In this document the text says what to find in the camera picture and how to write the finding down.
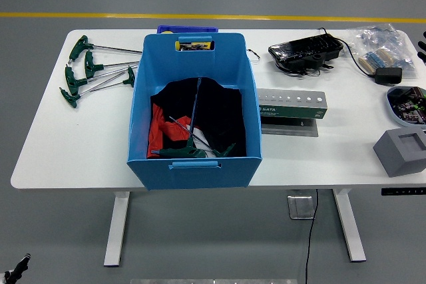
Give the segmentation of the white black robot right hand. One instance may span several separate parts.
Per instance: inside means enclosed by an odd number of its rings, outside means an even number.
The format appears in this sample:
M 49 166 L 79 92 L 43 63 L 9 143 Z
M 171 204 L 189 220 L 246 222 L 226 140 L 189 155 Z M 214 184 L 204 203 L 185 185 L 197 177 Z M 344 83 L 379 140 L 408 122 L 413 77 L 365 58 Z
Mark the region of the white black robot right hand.
M 426 42 L 425 42 L 426 32 L 425 31 L 423 32 L 423 38 L 424 38 L 423 41 L 419 41 L 417 43 L 418 46 L 419 46 L 419 51 L 417 52 L 417 56 L 422 60 L 422 62 L 424 64 L 426 64 L 426 54 L 425 54 L 425 52 L 426 52 Z

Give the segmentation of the black white robot left hand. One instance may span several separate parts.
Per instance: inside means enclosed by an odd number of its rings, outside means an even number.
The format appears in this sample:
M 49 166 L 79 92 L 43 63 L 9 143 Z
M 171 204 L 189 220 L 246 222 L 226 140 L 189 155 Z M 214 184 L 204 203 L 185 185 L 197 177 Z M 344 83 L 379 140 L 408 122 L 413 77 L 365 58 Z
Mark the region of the black white robot left hand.
M 5 271 L 1 274 L 1 283 L 15 284 L 18 280 L 20 280 L 23 273 L 29 268 L 28 264 L 30 259 L 31 254 L 26 253 L 14 269 Z

